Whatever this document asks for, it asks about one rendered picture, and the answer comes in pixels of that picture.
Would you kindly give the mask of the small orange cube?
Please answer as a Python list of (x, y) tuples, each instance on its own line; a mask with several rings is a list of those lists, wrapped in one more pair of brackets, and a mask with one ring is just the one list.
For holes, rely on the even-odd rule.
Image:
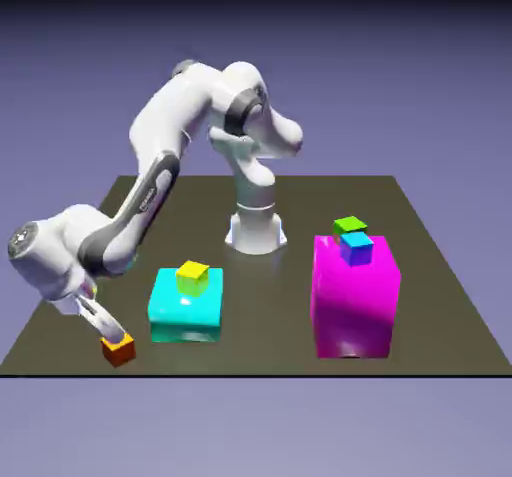
[(136, 358), (135, 341), (129, 333), (125, 333), (118, 343), (100, 339), (103, 356), (115, 368), (122, 366)]

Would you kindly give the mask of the small green cube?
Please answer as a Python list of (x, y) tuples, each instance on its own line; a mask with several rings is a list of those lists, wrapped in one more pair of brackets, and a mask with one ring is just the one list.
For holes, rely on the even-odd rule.
[(368, 226), (356, 216), (346, 216), (333, 221), (332, 236), (339, 242), (343, 234), (363, 232), (366, 233)]

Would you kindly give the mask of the large cyan box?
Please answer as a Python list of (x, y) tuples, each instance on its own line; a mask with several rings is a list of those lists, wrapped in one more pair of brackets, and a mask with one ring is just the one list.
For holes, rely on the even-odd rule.
[(216, 342), (220, 339), (223, 269), (209, 269), (209, 284), (199, 296), (178, 290), (177, 268), (161, 268), (147, 308), (154, 343)]

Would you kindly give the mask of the small yellow cube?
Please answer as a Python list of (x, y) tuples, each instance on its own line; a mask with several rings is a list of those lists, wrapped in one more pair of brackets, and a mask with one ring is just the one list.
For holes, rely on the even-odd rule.
[(176, 271), (176, 287), (179, 293), (198, 297), (209, 285), (210, 266), (196, 261), (184, 262)]

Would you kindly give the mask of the small blue cube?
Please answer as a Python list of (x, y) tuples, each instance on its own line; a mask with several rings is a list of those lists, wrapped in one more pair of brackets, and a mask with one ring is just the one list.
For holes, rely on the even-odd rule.
[(340, 236), (340, 254), (350, 266), (369, 264), (372, 261), (373, 247), (373, 240), (365, 232), (348, 232)]

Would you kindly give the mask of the large magenta box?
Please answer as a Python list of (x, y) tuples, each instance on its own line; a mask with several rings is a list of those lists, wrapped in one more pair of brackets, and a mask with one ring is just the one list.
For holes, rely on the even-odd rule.
[(331, 236), (314, 237), (310, 318), (321, 359), (390, 354), (401, 272), (386, 238), (370, 240), (371, 261), (351, 266)]

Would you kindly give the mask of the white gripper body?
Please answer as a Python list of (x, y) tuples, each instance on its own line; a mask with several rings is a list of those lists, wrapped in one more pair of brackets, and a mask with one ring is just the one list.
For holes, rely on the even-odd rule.
[(87, 320), (109, 343), (120, 343), (125, 335), (119, 322), (95, 299), (84, 296), (75, 297), (79, 305), (79, 314)]

